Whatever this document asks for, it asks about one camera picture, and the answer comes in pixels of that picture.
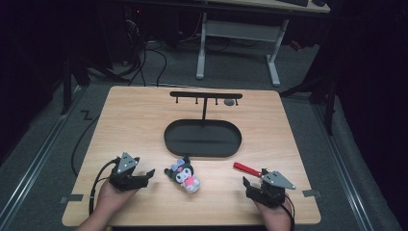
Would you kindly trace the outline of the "black and pink plush toy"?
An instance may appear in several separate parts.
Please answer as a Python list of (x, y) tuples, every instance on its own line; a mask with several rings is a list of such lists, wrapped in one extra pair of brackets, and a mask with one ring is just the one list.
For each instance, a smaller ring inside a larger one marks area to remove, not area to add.
[(187, 193), (196, 193), (199, 190), (200, 181), (194, 175), (194, 169), (188, 156), (178, 159), (170, 168), (166, 168), (164, 173)]

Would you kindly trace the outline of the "black metal stand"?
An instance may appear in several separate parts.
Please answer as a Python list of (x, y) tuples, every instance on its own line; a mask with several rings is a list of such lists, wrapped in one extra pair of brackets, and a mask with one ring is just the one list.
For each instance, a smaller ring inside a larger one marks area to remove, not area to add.
[(339, 70), (334, 66), (327, 66), (321, 69), (311, 68), (301, 84), (280, 92), (279, 95), (281, 97), (288, 97), (297, 92), (309, 91), (311, 93), (309, 96), (311, 104), (325, 104), (323, 124), (326, 132), (332, 136), (332, 120), (335, 113), (334, 103), (338, 76)]
[(85, 57), (68, 55), (64, 61), (64, 75), (63, 75), (63, 110), (62, 115), (67, 115), (68, 110), (72, 105), (72, 79), (75, 79), (79, 87), (88, 87), (90, 84), (90, 79), (88, 75), (88, 68), (93, 68), (99, 73), (105, 75), (111, 80), (117, 82), (126, 82), (126, 79), (120, 77), (119, 75), (113, 73), (107, 68), (102, 67), (101, 65), (92, 63), (90, 60), (87, 60)]

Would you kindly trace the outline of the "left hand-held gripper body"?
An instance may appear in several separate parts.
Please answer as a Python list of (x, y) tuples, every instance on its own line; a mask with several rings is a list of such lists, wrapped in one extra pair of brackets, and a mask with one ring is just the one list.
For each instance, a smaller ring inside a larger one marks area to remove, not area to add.
[(136, 166), (139, 164), (140, 158), (133, 158), (128, 152), (124, 151), (119, 158), (119, 162), (115, 165), (112, 170), (109, 182), (118, 190), (130, 191), (133, 190), (132, 184), (138, 180), (147, 180), (141, 176), (134, 176), (133, 172), (136, 169)]

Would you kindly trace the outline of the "person's left hand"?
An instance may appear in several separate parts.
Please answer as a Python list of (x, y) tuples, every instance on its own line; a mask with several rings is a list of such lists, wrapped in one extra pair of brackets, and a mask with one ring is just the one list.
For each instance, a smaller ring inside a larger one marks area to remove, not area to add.
[(109, 221), (136, 193), (137, 190), (122, 192), (109, 181), (106, 181), (100, 188), (96, 208), (93, 213), (105, 221)]

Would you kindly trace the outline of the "red key tag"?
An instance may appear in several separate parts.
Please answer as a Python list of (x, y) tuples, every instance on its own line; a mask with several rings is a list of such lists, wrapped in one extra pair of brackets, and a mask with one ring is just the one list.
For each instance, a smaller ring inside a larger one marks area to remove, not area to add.
[(239, 171), (245, 172), (245, 173), (247, 173), (247, 174), (256, 176), (256, 177), (258, 177), (258, 178), (261, 178), (261, 177), (262, 177), (262, 173), (261, 173), (260, 171), (254, 169), (254, 168), (245, 166), (245, 165), (243, 165), (243, 164), (241, 164), (241, 163), (235, 162), (235, 163), (233, 164), (233, 168), (235, 168), (235, 169), (237, 169), (237, 170), (239, 170)]

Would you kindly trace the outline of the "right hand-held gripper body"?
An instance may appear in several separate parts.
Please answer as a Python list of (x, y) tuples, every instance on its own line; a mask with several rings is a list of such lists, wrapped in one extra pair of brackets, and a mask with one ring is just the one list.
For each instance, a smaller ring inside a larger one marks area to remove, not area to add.
[(295, 190), (296, 186), (277, 170), (263, 168), (261, 185), (252, 191), (261, 193), (259, 202), (269, 208), (276, 208), (285, 202), (286, 190)]

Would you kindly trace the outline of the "black keyboard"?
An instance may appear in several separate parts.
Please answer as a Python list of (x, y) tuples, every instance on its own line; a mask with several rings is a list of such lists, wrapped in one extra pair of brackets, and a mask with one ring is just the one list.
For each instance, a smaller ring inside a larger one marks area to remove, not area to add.
[(308, 7), (308, 0), (276, 0), (279, 2), (283, 2), (283, 3), (287, 3), (287, 4), (292, 4), (295, 6), (299, 6), (299, 7)]

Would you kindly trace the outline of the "grey-framed desk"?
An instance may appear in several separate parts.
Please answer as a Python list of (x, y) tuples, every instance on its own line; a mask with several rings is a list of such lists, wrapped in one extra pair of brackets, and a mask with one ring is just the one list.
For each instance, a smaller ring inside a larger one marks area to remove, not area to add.
[[(325, 0), (308, 0), (308, 7), (299, 7), (276, 0), (203, 0), (205, 7), (214, 4), (228, 4), (244, 7), (248, 10), (274, 10), (279, 13), (330, 13), (331, 9)], [(279, 76), (276, 70), (275, 59), (280, 45), (287, 31), (289, 18), (286, 16), (278, 20), (278, 25), (261, 25), (260, 23), (233, 22), (230, 19), (208, 19), (207, 14), (202, 14), (200, 49), (197, 60), (196, 78), (201, 80), (205, 76), (206, 63), (206, 38), (246, 39), (253, 41), (272, 42), (271, 53), (266, 55), (269, 76), (275, 87), (280, 86)]]

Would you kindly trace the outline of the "person's right hand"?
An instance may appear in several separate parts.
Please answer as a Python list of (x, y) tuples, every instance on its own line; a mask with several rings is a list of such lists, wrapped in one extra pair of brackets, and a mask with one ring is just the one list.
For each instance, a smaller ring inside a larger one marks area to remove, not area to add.
[(291, 212), (292, 209), (290, 208), (290, 204), (288, 202), (285, 202), (283, 204), (284, 208), (282, 207), (269, 208), (259, 202), (255, 202), (255, 206), (259, 210), (263, 218), (264, 224), (272, 223), (291, 224), (291, 219), (287, 211)]

